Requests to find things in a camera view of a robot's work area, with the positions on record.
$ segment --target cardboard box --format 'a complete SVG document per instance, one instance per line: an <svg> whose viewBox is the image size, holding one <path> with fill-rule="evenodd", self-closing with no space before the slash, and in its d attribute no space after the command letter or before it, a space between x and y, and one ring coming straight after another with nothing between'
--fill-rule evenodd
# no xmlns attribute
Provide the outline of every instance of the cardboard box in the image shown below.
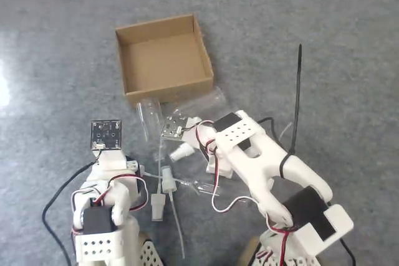
<svg viewBox="0 0 399 266"><path fill-rule="evenodd" d="M213 70L194 15L116 30L125 95L132 106L143 98L186 100L213 89Z"/></svg>

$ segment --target electronic component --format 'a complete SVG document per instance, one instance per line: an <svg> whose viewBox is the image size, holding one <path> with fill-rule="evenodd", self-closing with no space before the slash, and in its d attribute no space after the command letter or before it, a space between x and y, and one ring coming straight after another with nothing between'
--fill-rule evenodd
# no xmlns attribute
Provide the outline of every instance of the electronic component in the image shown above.
<svg viewBox="0 0 399 266"><path fill-rule="evenodd" d="M335 234L335 229L324 215L329 207L312 186L299 191L283 205L291 213L294 226L298 229L310 222L323 241Z"/></svg>
<svg viewBox="0 0 399 266"><path fill-rule="evenodd" d="M120 150L122 148L121 120L92 121L91 149Z"/></svg>
<svg viewBox="0 0 399 266"><path fill-rule="evenodd" d="M112 206L88 207L83 211L83 234L110 233L117 229L112 222Z"/></svg>
<svg viewBox="0 0 399 266"><path fill-rule="evenodd" d="M161 137L167 140L181 140L188 118L185 116L168 116L163 125Z"/></svg>

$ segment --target clear plastic tube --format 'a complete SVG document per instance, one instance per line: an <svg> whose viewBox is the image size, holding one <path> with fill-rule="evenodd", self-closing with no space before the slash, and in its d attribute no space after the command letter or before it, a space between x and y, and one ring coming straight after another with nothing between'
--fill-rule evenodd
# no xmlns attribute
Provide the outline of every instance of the clear plastic tube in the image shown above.
<svg viewBox="0 0 399 266"><path fill-rule="evenodd" d="M163 126L160 102L155 98L141 99L136 109L143 127L145 141L154 145L159 140Z"/></svg>
<svg viewBox="0 0 399 266"><path fill-rule="evenodd" d="M220 88L215 87L210 93L193 100L183 102L174 111L174 115L199 116L203 120L217 120L234 111L227 102Z"/></svg>
<svg viewBox="0 0 399 266"><path fill-rule="evenodd" d="M175 202L173 201L172 192L169 192L169 198L170 198L170 203L172 205L173 215L175 216L177 231L179 233L180 247L181 247L181 256L182 256L183 259L185 259L186 258L186 254L185 254L185 244L184 244L184 240L183 240L183 233L181 232L179 218L177 217L177 212L176 212Z"/></svg>

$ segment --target speckled gray floor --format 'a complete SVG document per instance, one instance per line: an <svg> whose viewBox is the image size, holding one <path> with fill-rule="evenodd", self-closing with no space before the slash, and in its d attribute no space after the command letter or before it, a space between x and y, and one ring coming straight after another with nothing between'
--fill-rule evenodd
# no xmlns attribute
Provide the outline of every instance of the speckled gray floor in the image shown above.
<svg viewBox="0 0 399 266"><path fill-rule="evenodd" d="M217 84L254 118L276 117L278 131L292 120L303 43L297 154L352 216L346 240L358 264L399 263L399 0L0 0L1 264L64 264L41 210L93 158L90 120L121 118L125 151L155 169L122 95L113 30L189 12L202 26ZM211 181L190 164L176 164L175 176ZM69 195L84 178L49 212L71 255ZM283 186L277 182L281 198L292 193ZM150 221L150 207L137 213L169 266L232 265L264 230L252 205L219 215L207 196L180 188L175 198L185 262L169 206L162 223ZM349 265L338 245L324 257Z"/></svg>

